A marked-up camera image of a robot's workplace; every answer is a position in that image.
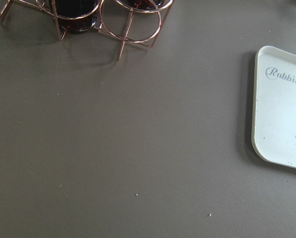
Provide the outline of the cream rabbit tray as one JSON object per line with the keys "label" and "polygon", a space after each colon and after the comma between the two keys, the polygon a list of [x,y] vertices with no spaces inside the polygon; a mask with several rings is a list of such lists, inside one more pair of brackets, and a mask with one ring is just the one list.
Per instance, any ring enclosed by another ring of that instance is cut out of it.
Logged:
{"label": "cream rabbit tray", "polygon": [[296,169],[296,55],[273,46],[255,56],[251,143],[262,160]]}

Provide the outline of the lower right tea bottle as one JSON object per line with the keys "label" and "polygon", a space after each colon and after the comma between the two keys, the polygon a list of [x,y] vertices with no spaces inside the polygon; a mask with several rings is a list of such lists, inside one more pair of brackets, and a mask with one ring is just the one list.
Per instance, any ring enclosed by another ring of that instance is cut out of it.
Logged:
{"label": "lower right tea bottle", "polygon": [[136,9],[153,10],[160,7],[164,0],[127,0],[126,3]]}

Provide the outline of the tea bottle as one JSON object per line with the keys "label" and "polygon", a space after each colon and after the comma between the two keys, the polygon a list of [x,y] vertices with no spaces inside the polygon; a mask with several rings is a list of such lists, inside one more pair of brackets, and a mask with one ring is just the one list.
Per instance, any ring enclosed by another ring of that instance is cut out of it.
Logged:
{"label": "tea bottle", "polygon": [[94,10],[99,0],[55,0],[59,27],[71,33],[82,33],[91,29],[97,21]]}
{"label": "tea bottle", "polygon": [[126,3],[136,9],[153,10],[160,7],[164,0],[127,0]]}

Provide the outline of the lower left tea bottle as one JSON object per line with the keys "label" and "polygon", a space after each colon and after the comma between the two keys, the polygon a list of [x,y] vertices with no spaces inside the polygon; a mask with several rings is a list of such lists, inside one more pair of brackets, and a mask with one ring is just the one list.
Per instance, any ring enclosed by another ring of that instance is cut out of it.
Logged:
{"label": "lower left tea bottle", "polygon": [[59,27],[71,33],[82,33],[91,29],[97,21],[94,10],[99,0],[55,0]]}

